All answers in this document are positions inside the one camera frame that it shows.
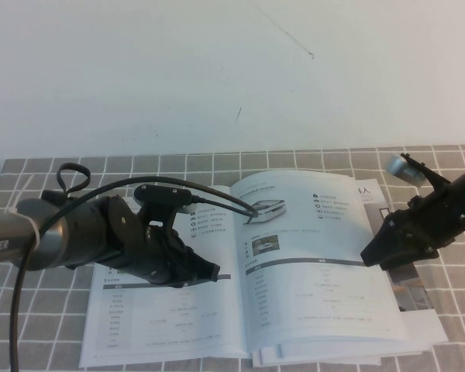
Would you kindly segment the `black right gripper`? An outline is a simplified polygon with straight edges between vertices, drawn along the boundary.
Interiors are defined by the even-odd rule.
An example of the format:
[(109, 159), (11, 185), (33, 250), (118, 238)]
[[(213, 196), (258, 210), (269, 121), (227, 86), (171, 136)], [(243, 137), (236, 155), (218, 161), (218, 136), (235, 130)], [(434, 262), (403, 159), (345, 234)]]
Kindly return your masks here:
[(439, 257), (438, 249), (455, 241), (450, 192), (446, 189), (412, 198), (408, 209), (388, 215), (360, 256), (366, 267), (393, 270)]

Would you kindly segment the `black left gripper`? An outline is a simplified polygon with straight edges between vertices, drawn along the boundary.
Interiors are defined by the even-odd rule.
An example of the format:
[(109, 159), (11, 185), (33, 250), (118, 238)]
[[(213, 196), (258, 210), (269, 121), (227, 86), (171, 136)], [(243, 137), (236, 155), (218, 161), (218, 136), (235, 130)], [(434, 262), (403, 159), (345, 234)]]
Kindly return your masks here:
[(216, 282), (220, 266), (187, 248), (178, 232), (164, 227), (146, 228), (140, 276), (156, 286), (185, 288)]

